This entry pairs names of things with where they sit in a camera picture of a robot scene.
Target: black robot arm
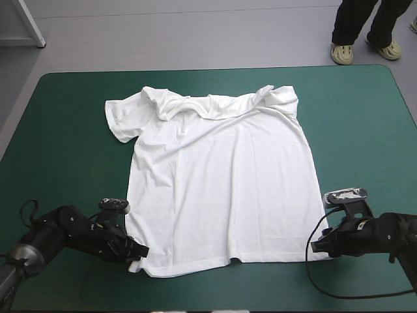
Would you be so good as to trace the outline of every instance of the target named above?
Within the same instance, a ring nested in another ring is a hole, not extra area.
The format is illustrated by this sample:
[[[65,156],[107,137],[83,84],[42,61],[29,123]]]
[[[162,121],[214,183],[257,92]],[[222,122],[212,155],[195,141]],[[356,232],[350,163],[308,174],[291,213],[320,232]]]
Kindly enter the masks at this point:
[[[330,257],[388,253],[389,262],[397,258],[414,292],[417,292],[417,215],[384,213],[373,217],[363,188],[350,188],[324,195],[326,208],[339,207],[346,216],[339,226],[322,231],[311,243],[313,252]]]
[[[36,220],[38,203],[31,214],[30,230],[5,256],[0,267],[0,308],[9,309],[18,284],[36,276],[64,248],[69,247],[98,256],[106,261],[129,262],[146,257],[148,247],[136,243],[117,224],[117,217],[129,210],[128,202],[103,199],[95,220],[87,218],[73,205],[62,206]]]

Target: black pants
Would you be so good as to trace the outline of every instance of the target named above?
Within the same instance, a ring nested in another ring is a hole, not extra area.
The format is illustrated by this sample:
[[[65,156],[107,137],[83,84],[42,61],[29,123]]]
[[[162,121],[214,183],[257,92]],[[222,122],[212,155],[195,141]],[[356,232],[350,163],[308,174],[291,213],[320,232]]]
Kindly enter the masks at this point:
[[[339,46],[353,44],[372,13],[378,0],[343,0],[336,15],[332,42]],[[412,0],[382,0],[373,19],[367,39],[377,48],[391,44],[392,30],[397,18],[404,13]]]

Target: beige shoe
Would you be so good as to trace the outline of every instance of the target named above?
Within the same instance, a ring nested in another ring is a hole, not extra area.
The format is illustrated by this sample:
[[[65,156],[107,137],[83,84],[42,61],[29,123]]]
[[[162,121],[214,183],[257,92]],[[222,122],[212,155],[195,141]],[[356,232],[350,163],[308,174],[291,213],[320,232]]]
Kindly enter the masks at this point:
[[[414,21],[412,21],[412,23],[410,24],[410,29],[417,33],[417,18],[415,18]]]
[[[349,65],[353,63],[353,46],[338,46],[332,44],[332,60],[340,65]]]
[[[366,42],[374,48],[381,57],[387,60],[398,60],[401,57],[401,47],[399,44],[393,39],[391,44],[385,48],[376,48],[372,46],[372,44],[366,40]]]

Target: t-shirt hem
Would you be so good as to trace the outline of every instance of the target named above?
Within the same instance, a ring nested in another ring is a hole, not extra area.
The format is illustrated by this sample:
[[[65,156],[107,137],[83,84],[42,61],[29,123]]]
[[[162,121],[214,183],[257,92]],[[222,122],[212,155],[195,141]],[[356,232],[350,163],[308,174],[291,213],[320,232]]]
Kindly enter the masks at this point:
[[[214,258],[209,260],[195,261],[166,267],[141,267],[140,261],[134,261],[129,267],[131,273],[136,273],[143,269],[150,277],[169,278],[186,275],[198,271],[205,271],[216,267],[223,267],[231,263],[232,258],[238,258],[242,263],[264,263],[264,262],[301,262],[305,261],[306,255],[303,252],[289,252],[285,254],[277,253],[240,253],[232,254],[227,257]],[[309,261],[329,260],[326,253],[310,254]]]

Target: gray floor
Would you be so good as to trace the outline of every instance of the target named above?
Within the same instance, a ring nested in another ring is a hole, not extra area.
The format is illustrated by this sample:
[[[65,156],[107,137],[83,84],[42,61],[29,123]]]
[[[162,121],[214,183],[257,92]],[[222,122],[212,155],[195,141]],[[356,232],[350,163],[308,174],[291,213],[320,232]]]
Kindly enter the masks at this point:
[[[338,0],[26,0],[44,49],[0,48],[0,157],[39,78],[49,72],[333,65],[330,34]],[[364,42],[355,64],[388,66],[417,120],[414,1],[394,36],[389,62]]]

